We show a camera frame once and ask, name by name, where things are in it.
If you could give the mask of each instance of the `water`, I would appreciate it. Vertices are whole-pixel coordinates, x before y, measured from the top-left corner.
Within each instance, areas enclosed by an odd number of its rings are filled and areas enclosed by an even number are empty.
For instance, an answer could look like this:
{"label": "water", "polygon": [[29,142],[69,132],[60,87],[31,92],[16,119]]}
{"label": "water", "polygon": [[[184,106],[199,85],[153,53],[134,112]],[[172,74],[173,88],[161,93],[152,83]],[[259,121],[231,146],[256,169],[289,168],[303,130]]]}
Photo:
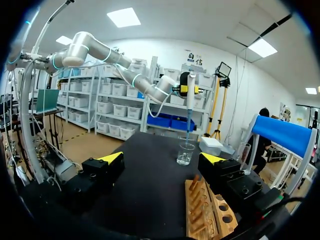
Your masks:
{"label": "water", "polygon": [[180,165],[186,166],[189,165],[191,157],[192,152],[183,152],[182,154],[178,155],[176,162]]}
{"label": "water", "polygon": [[188,141],[189,141],[191,115],[192,115],[192,109],[188,109],[187,116],[186,116],[186,119],[187,119],[187,121],[186,121],[186,139],[185,139],[186,143],[188,143]]}

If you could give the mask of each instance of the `blue chair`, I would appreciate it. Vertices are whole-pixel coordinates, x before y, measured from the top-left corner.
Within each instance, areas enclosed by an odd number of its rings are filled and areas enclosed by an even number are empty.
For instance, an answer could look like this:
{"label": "blue chair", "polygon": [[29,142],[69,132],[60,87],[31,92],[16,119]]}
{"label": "blue chair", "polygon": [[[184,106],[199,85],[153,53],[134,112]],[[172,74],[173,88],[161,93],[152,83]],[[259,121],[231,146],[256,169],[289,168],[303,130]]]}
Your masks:
{"label": "blue chair", "polygon": [[251,173],[259,136],[263,136],[303,158],[298,171],[285,191],[291,195],[303,177],[311,159],[317,130],[256,114],[249,125],[244,142],[247,143],[251,136],[253,136],[253,145],[251,146],[252,152],[248,168],[244,171],[246,175]]}

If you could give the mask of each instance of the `ceiling light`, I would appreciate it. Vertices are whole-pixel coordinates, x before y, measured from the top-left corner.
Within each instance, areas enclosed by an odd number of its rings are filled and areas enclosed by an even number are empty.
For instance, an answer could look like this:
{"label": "ceiling light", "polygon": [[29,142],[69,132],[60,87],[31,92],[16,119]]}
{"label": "ceiling light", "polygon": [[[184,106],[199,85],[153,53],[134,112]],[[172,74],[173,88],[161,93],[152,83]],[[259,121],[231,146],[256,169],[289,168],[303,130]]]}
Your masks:
{"label": "ceiling light", "polygon": [[277,53],[278,51],[267,43],[264,39],[260,38],[258,41],[255,41],[249,46],[249,49],[259,54],[261,57],[265,58],[272,54]]}
{"label": "ceiling light", "polygon": [[316,95],[316,94],[317,94],[317,90],[316,90],[314,87],[312,87],[312,88],[306,87],[305,90],[306,90],[306,92],[307,92],[308,94],[313,94],[313,95]]}
{"label": "ceiling light", "polygon": [[114,22],[114,24],[118,28],[141,25],[132,7],[109,12],[106,15],[112,20],[112,22]]}
{"label": "ceiling light", "polygon": [[72,43],[72,39],[66,37],[66,36],[61,36],[57,40],[55,40],[57,43],[63,44],[63,45],[69,45]]}

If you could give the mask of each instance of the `ceiling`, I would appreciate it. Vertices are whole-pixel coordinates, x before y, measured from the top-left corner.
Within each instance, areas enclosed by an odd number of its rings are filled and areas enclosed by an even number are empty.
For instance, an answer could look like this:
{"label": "ceiling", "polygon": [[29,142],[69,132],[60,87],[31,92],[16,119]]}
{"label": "ceiling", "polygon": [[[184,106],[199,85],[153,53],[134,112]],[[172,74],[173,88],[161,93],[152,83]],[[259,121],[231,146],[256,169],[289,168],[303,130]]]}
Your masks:
{"label": "ceiling", "polygon": [[[25,49],[30,51],[48,17],[65,0],[47,0],[32,25]],[[107,13],[132,7],[140,26],[117,28]],[[75,0],[49,26],[39,53],[62,48],[56,39],[87,31],[101,42],[120,39],[167,38],[193,41],[238,54],[273,23],[290,13],[277,0]],[[309,43],[295,18],[263,37],[277,53],[261,58],[247,50],[246,60],[269,73],[296,98],[320,101],[305,88],[320,85],[319,69]]]}

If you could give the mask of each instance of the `wooden test tube rack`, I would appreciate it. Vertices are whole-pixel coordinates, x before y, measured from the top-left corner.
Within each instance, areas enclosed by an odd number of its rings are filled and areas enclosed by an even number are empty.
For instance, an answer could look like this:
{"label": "wooden test tube rack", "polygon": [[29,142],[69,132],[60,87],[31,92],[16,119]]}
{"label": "wooden test tube rack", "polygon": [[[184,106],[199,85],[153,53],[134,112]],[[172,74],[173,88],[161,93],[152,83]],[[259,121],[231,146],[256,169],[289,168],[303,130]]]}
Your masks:
{"label": "wooden test tube rack", "polygon": [[197,240],[219,240],[238,225],[235,214],[220,195],[214,195],[196,175],[185,181],[186,235]]}

